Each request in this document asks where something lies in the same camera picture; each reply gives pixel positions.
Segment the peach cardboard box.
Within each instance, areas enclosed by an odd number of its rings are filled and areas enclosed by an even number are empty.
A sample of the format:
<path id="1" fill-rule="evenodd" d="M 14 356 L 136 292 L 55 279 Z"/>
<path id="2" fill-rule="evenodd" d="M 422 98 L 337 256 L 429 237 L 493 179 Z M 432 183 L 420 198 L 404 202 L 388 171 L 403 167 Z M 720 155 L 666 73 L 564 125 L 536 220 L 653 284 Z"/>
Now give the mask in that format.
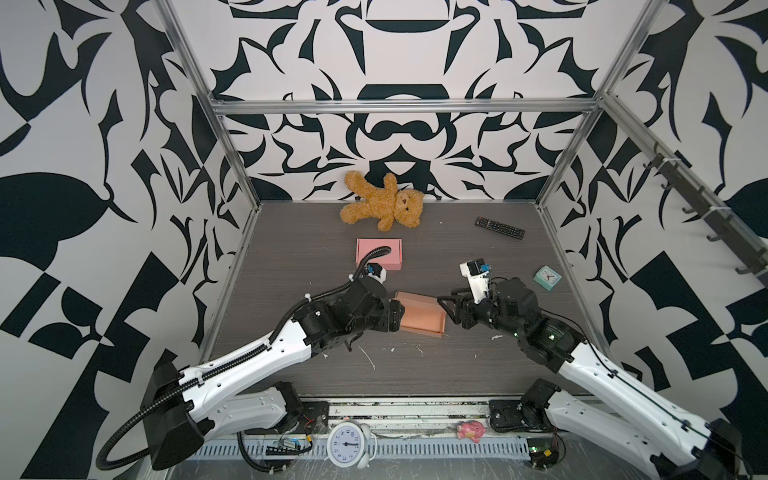
<path id="1" fill-rule="evenodd" d="M 394 299 L 404 307 L 400 330 L 441 338 L 445 332 L 446 312 L 435 297 L 398 291 Z"/>

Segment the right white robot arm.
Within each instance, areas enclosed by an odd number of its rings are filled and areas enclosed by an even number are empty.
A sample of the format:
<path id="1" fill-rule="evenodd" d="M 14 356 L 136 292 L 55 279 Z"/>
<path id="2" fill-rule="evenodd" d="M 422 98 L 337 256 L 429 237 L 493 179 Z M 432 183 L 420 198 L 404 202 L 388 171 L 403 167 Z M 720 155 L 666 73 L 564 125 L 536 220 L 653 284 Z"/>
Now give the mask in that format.
<path id="1" fill-rule="evenodd" d="M 741 433 L 723 419 L 707 421 L 647 387 L 613 363 L 570 319 L 547 311 L 518 278 L 482 276 L 437 303 L 464 329 L 484 325 L 515 338 L 533 362 L 587 390 L 610 413 L 538 381 L 524 399 L 556 430 L 576 434 L 651 479 L 737 479 L 746 470 Z"/>

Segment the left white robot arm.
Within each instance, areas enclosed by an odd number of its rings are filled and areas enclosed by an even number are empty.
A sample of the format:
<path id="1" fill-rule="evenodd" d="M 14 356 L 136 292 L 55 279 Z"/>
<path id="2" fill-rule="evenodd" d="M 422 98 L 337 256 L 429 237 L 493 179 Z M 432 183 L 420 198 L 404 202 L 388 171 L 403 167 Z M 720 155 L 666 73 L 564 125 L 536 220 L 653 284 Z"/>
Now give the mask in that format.
<path id="1" fill-rule="evenodd" d="M 306 295 L 279 320 L 273 331 L 246 346 L 204 364 L 176 369 L 158 367 L 140 410 L 105 442 L 95 465 L 116 470 L 147 457 L 154 470 L 175 466 L 218 435 L 251 428 L 272 429 L 301 403 L 293 387 L 279 383 L 254 407 L 229 408 L 246 388 L 334 347 L 350 347 L 366 331 L 396 332 L 405 309 L 383 285 L 386 271 L 376 259 L 391 252 L 379 246 L 367 253 L 343 285 Z"/>

